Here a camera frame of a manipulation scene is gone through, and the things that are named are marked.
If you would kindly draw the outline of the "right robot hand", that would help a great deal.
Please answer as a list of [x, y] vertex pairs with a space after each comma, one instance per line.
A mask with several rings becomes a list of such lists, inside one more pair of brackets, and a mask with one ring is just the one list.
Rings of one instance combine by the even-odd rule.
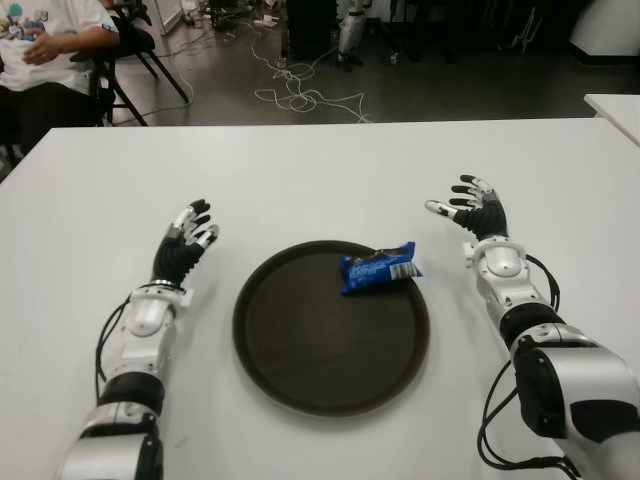
[[427, 200], [425, 208], [471, 232], [478, 241], [507, 237], [507, 217], [496, 190], [474, 175], [461, 175], [459, 179], [461, 184], [451, 187], [459, 197], [451, 198], [448, 203]]

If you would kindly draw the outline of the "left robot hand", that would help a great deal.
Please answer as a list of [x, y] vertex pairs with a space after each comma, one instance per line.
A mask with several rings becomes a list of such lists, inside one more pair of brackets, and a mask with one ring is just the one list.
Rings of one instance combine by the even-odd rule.
[[170, 223], [152, 265], [152, 282], [181, 287], [205, 251], [218, 239], [219, 226], [204, 199], [189, 204]]

